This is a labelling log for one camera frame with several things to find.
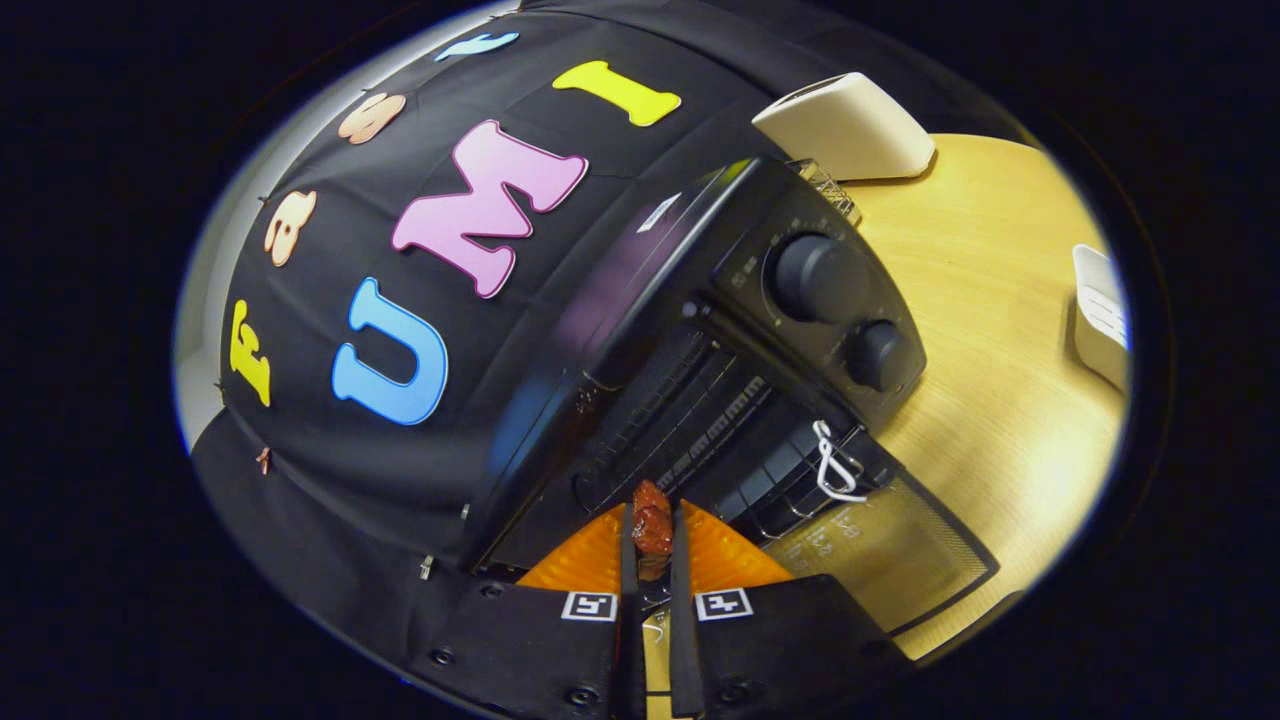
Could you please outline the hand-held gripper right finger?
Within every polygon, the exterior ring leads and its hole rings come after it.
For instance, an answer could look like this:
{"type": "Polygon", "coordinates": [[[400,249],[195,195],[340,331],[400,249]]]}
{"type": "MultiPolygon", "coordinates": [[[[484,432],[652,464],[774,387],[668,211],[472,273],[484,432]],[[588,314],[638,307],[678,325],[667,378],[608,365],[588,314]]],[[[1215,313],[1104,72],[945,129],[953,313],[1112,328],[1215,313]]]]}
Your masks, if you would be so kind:
{"type": "Polygon", "coordinates": [[[832,719],[906,673],[905,653],[832,575],[794,577],[714,515],[673,510],[676,717],[832,719]]]}

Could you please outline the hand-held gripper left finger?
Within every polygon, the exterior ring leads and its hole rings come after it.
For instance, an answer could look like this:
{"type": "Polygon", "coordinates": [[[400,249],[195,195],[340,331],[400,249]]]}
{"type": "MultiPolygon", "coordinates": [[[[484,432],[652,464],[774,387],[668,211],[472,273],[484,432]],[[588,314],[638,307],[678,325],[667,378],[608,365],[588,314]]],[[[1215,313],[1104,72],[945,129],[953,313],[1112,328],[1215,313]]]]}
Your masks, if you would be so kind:
{"type": "Polygon", "coordinates": [[[632,507],[573,533],[516,582],[466,585],[410,664],[485,719],[640,719],[643,616],[632,507]]]}

